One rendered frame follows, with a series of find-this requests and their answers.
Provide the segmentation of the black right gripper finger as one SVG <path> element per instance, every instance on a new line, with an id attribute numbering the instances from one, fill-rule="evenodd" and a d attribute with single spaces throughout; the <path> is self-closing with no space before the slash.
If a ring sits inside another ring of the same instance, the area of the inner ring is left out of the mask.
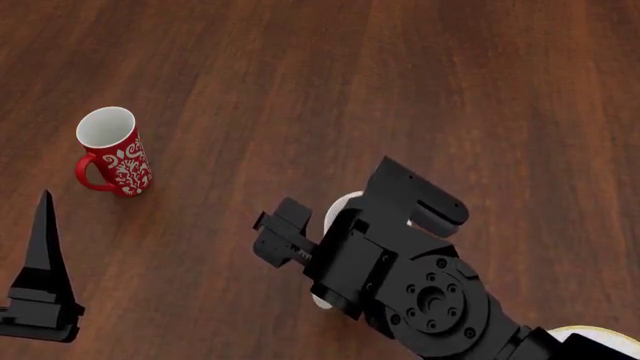
<path id="1" fill-rule="evenodd" d="M 412 222 L 440 238 L 457 233 L 469 219 L 465 204 L 424 179 L 413 179 L 416 203 L 412 211 Z"/>
<path id="2" fill-rule="evenodd" d="M 284 198 L 271 215 L 262 212 L 253 225 L 259 232 L 254 254 L 275 268 L 290 260 L 307 266 L 316 248 L 306 237 L 311 215 L 311 209 L 290 197 Z"/>

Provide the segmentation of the red mug with white pattern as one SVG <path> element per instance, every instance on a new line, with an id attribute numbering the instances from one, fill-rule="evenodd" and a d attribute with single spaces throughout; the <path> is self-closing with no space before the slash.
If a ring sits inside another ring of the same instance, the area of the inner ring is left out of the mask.
<path id="1" fill-rule="evenodd" d="M 93 110 L 77 125 L 76 139 L 85 155 L 75 166 L 75 176 L 85 188 L 121 197 L 135 197 L 149 188 L 153 174 L 130 110 Z"/>

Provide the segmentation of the white plate with yellow rim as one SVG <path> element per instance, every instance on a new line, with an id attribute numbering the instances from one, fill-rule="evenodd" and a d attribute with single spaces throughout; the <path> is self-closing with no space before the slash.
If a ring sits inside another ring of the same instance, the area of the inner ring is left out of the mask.
<path id="1" fill-rule="evenodd" d="M 548 332 L 559 341 L 565 341 L 572 334 L 582 335 L 628 356 L 640 359 L 640 341 L 611 329 L 597 326 L 563 326 Z"/>

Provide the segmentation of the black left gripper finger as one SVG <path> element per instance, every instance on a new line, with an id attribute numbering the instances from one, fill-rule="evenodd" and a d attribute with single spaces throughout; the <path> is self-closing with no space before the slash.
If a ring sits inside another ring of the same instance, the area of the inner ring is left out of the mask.
<path id="1" fill-rule="evenodd" d="M 75 302 L 75 296 L 71 286 L 71 281 L 65 266 L 62 248 L 59 239 L 59 233 L 57 228 L 57 220 L 55 213 L 55 206 L 52 194 L 48 194 L 48 236 L 49 236 L 49 248 L 51 268 L 56 273 L 56 282 L 58 287 L 59 297 L 68 303 Z"/>
<path id="2" fill-rule="evenodd" d="M 22 290 L 47 291 L 52 275 L 50 259 L 50 200 L 49 191 L 43 191 L 32 224 L 24 266 L 14 280 L 10 293 Z"/>

